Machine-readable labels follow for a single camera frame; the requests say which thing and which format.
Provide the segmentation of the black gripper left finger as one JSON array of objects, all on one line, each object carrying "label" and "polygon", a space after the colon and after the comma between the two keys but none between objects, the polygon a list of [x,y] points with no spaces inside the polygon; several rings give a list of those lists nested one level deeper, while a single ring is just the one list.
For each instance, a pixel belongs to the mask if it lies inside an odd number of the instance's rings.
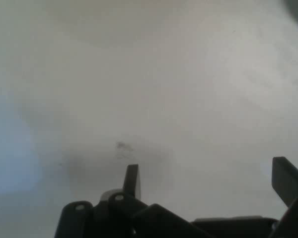
[{"label": "black gripper left finger", "polygon": [[57,238],[199,238],[201,230],[164,207],[140,201],[137,164],[128,165],[122,189],[105,192],[96,206],[66,205]]}]

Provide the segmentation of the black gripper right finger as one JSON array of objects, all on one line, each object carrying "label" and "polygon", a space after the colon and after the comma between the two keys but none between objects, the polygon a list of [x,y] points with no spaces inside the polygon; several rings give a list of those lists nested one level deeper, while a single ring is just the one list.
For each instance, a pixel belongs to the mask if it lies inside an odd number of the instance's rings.
[{"label": "black gripper right finger", "polygon": [[287,206],[272,237],[298,238],[298,169],[285,157],[273,158],[272,187]]}]

